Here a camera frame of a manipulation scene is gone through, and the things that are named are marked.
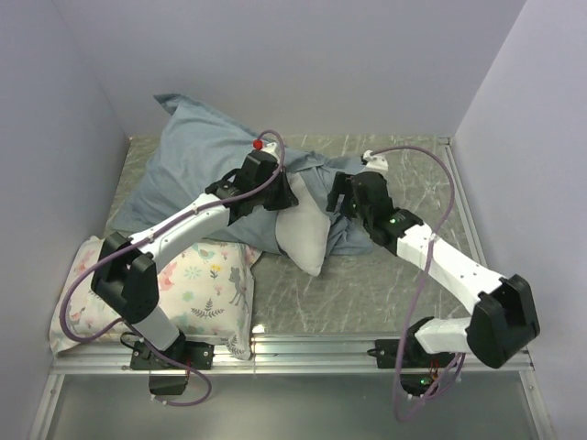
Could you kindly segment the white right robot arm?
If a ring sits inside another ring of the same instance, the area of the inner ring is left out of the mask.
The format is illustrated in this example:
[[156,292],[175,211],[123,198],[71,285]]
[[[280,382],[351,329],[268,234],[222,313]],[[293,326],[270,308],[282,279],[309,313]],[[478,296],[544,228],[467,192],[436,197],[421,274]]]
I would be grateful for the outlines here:
[[539,336],[528,281],[485,268],[437,236],[420,217],[394,206],[380,173],[337,173],[327,198],[327,210],[335,208],[360,220],[374,244],[421,269],[469,314],[406,324],[395,355],[399,364],[422,367],[435,355],[454,353],[472,354],[498,369]]

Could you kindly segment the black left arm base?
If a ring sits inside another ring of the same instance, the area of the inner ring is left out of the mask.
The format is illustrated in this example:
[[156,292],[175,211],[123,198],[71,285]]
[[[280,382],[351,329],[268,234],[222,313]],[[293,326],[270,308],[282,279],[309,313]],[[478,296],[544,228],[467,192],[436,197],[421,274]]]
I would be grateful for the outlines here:
[[[180,339],[178,346],[160,353],[131,332],[123,333],[119,342],[131,350],[128,368],[149,373],[149,391],[153,400],[184,407],[204,402],[211,395],[212,383],[203,371],[212,368],[215,354],[212,345]],[[204,382],[205,394],[193,402],[171,401],[187,391],[191,377]]]

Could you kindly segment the white pillow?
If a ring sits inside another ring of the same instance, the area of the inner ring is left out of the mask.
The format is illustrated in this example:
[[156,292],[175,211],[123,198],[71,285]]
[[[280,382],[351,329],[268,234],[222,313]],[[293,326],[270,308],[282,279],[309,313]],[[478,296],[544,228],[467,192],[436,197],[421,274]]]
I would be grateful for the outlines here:
[[279,250],[301,271],[317,277],[327,254],[331,220],[326,212],[327,188],[302,172],[288,173],[298,204],[277,214],[275,238]]

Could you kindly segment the blue-grey pillowcase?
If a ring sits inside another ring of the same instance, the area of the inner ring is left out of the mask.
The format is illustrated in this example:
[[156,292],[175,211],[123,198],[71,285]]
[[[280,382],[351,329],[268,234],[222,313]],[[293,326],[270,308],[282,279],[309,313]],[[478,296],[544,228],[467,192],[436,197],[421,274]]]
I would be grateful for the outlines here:
[[[113,230],[137,233],[157,225],[192,203],[205,187],[240,168],[258,136],[215,108],[179,94],[154,96],[171,115],[160,145],[146,163],[138,184],[110,223]],[[329,158],[314,151],[285,148],[284,166],[299,173],[316,204],[328,216],[326,255],[371,253],[369,236],[337,211],[327,213],[327,196],[338,171],[358,174],[360,159]],[[282,253],[275,238],[277,212],[256,208],[253,214],[209,236],[239,242],[273,254]]]

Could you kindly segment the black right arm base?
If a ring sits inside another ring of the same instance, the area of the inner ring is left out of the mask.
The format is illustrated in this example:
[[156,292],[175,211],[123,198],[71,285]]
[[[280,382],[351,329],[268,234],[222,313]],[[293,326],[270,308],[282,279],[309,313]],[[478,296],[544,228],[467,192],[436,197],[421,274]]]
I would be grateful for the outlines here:
[[[394,369],[396,358],[400,354],[399,345],[399,338],[377,339],[367,354],[376,359],[378,369]],[[409,397],[421,397],[432,387],[433,382],[439,377],[440,370],[455,357],[454,354],[447,352],[428,354],[413,337],[409,336],[404,347],[402,370],[418,369],[422,372],[418,375],[402,372],[402,389]]]

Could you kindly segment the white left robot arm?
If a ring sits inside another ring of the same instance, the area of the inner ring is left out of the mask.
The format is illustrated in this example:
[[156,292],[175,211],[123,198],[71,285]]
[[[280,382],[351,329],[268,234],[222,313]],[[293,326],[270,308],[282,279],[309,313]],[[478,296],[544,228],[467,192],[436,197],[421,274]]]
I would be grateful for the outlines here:
[[253,150],[177,214],[133,236],[115,233],[105,240],[91,289],[144,339],[163,368],[183,362],[186,337],[159,305],[159,272],[192,244],[259,206],[277,211],[297,205],[283,159],[266,148]]

